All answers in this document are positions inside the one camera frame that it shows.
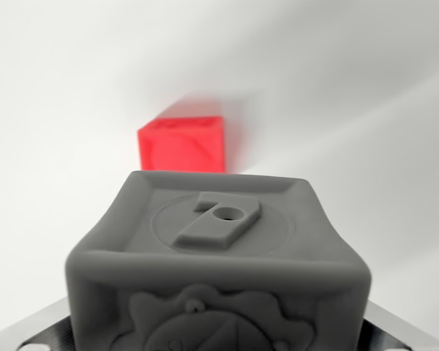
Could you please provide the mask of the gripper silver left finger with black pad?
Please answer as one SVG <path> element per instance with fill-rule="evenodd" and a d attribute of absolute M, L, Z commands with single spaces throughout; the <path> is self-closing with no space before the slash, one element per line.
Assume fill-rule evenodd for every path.
<path fill-rule="evenodd" d="M 67 298 L 0 331 L 0 350 L 19 350 L 26 344 L 45 344 L 52 350 L 72 350 L 72 331 Z"/>

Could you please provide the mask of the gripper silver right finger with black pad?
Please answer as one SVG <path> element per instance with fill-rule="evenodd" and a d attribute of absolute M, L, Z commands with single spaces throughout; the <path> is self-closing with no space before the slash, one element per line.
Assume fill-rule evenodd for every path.
<path fill-rule="evenodd" d="M 369 301 L 359 350 L 439 350 L 439 340 Z"/>

